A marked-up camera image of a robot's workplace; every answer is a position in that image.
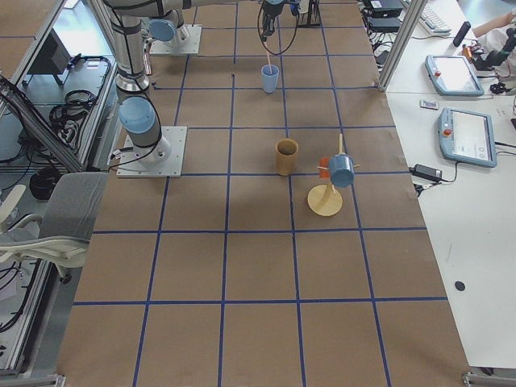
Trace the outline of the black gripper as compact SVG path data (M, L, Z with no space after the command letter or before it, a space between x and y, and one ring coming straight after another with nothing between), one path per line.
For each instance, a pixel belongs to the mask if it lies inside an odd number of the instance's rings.
M289 1L289 0L264 0L261 8L263 12L270 18L262 18L261 21L261 41L266 42L275 32L275 18L281 14L283 7L287 6L291 12L291 15L298 17L300 14L300 2Z

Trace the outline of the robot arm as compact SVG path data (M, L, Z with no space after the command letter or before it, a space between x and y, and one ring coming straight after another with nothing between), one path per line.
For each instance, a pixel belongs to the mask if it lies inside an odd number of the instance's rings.
M150 19L148 31L154 40L170 46L181 46L190 38L189 30L185 24L178 27L167 19Z
M219 1L105 1L114 37L115 83L120 97L119 119L132 141L135 160L151 165L169 155L159 115L148 96L141 19L149 19L155 40L171 41L184 24L182 11L218 5Z

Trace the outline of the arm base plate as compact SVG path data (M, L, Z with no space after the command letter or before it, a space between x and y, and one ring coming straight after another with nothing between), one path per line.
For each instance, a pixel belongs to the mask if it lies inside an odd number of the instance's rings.
M200 48L202 26L184 23L179 28L165 20L152 20L149 26L150 54L153 56L197 55Z
M162 139L148 150L134 148L121 155L116 175L120 178L180 177L187 137L186 126L163 126Z

